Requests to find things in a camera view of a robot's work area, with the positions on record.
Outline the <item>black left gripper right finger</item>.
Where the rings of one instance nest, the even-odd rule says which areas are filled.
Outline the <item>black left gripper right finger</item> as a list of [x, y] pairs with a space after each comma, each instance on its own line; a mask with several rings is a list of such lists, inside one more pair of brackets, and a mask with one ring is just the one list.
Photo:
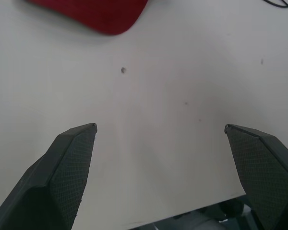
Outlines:
[[288, 148], [265, 132], [225, 126], [240, 183], [265, 230], [288, 230]]

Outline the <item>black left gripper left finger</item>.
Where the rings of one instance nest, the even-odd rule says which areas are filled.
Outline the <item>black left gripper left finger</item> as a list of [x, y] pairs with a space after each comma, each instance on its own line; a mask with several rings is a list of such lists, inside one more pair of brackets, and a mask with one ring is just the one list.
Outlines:
[[0, 230], [70, 230], [87, 184], [97, 125], [59, 134], [0, 206]]

